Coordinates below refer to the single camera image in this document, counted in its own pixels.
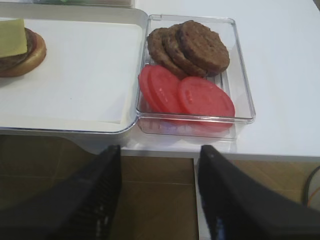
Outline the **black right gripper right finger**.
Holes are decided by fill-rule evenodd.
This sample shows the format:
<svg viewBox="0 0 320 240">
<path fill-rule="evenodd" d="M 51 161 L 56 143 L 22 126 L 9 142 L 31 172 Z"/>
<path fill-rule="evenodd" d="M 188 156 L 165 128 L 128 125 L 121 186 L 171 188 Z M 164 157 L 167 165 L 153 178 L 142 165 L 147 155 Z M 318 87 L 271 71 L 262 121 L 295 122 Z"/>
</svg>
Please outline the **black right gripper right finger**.
<svg viewBox="0 0 320 240">
<path fill-rule="evenodd" d="M 212 240 L 318 240 L 320 213 L 258 183 L 211 145 L 203 145 L 197 182 Z"/>
</svg>

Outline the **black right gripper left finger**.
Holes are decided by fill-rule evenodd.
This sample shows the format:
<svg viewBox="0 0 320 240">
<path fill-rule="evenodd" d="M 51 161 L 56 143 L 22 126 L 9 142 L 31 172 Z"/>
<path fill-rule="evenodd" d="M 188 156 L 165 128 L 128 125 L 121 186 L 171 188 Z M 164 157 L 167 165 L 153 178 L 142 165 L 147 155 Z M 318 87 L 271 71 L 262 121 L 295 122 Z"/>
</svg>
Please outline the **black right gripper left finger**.
<svg viewBox="0 0 320 240">
<path fill-rule="evenodd" d="M 121 147 L 110 145 L 49 190 L 1 210 L 0 238 L 107 240 L 121 188 Z"/>
</svg>

